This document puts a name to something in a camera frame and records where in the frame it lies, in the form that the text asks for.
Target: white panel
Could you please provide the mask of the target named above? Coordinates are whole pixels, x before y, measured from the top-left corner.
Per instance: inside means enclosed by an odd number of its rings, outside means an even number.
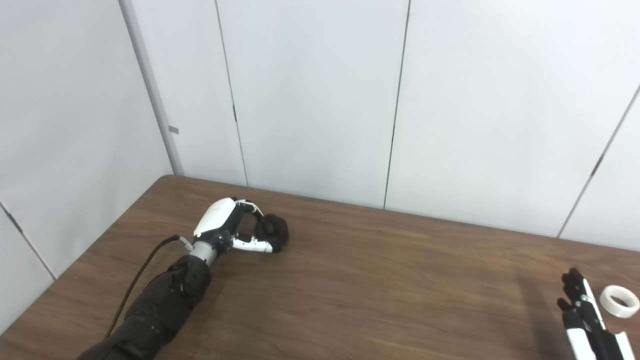
[[[213,0],[131,0],[184,175],[246,185]]]
[[[562,238],[640,251],[640,101],[629,111]]]
[[[0,12],[0,193],[60,275],[170,173],[117,1]]]
[[[53,279],[0,209],[0,334],[20,316]]]
[[[414,0],[387,208],[556,236],[640,81],[640,3]]]
[[[382,207],[407,1],[218,6],[249,186]]]

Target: brown table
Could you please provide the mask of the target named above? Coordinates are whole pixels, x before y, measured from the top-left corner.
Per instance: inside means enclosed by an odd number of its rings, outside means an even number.
[[[640,292],[637,252],[166,176],[0,337],[0,359],[75,359],[158,241],[189,235],[229,196],[287,219],[290,242],[220,257],[157,359],[569,360],[563,272],[578,266],[597,294],[610,283]],[[183,253],[161,250],[132,297]],[[640,315],[603,316],[640,351]]]

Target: robotic hand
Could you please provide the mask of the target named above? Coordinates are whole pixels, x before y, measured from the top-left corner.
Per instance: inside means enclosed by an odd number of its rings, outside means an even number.
[[[253,234],[237,233],[240,221],[249,213],[258,220]],[[151,280],[127,310],[122,325],[77,360],[152,360],[177,335],[202,300],[211,282],[209,267],[219,254],[232,247],[280,252],[289,230],[284,219],[263,215],[258,206],[247,200],[228,197],[209,207],[193,235],[193,244],[177,235],[163,242],[180,239],[189,254]]]
[[[607,331],[589,282],[578,269],[563,274],[562,281],[571,303],[560,298],[558,306],[576,360],[635,360],[627,333]]]

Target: wire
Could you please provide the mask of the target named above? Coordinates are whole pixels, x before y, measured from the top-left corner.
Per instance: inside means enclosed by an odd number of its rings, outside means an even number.
[[[133,290],[133,287],[136,285],[136,282],[138,282],[138,278],[140,278],[140,275],[142,275],[142,272],[145,270],[147,265],[149,265],[149,263],[151,262],[151,259],[154,258],[154,255],[156,254],[156,252],[158,250],[160,250],[161,247],[165,246],[166,244],[168,244],[168,243],[170,243],[172,241],[176,241],[179,238],[180,238],[179,235],[173,235],[170,238],[166,238],[163,241],[160,241],[160,243],[151,252],[151,254],[149,254],[149,257],[147,258],[145,263],[142,264],[142,266],[140,267],[140,270],[138,270],[138,273],[136,274],[136,276],[134,276],[133,280],[131,281],[131,283],[129,285],[129,288],[127,289],[127,292],[124,294],[124,298],[122,298],[120,306],[118,306],[118,311],[116,311],[116,314],[113,316],[113,320],[111,321],[111,325],[109,326],[109,329],[107,330],[107,334],[104,336],[105,339],[108,338],[111,335],[111,333],[113,332],[113,328],[116,326],[116,323],[118,322],[118,318],[120,317],[120,313],[122,312],[122,309],[124,308],[125,304],[127,303],[127,299],[129,298],[129,295],[131,294],[131,290]]]

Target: black object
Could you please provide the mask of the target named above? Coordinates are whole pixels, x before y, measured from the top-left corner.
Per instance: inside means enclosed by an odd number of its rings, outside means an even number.
[[[151,360],[184,325],[211,282],[209,266],[181,257],[147,285],[122,325],[77,360]]]
[[[104,335],[104,338],[108,338],[109,335],[111,335],[111,332],[113,331],[113,328],[116,326],[116,323],[118,322],[118,318],[120,317],[120,313],[122,312],[122,309],[124,309],[125,304],[127,303],[127,299],[129,298],[129,295],[131,294],[131,290],[133,290],[133,287],[136,285],[136,282],[138,282],[138,279],[140,278],[140,275],[142,275],[142,272],[145,271],[145,269],[147,268],[147,265],[149,265],[149,263],[151,262],[151,259],[154,258],[156,252],[158,250],[160,250],[161,247],[165,246],[166,244],[172,242],[172,241],[176,241],[180,238],[180,235],[173,235],[169,238],[164,239],[163,241],[160,241],[160,243],[156,246],[156,248],[151,252],[151,254],[149,254],[149,256],[147,257],[147,260],[144,262],[144,264],[142,264],[142,266],[140,267],[140,270],[138,270],[138,273],[136,274],[136,276],[133,277],[133,280],[131,281],[129,288],[127,289],[127,291],[124,293],[124,297],[122,298],[122,301],[120,302],[120,305],[118,306],[118,310],[116,310],[116,315],[113,316],[113,320],[111,321],[111,325],[109,325],[109,329],[107,330],[107,333]]]

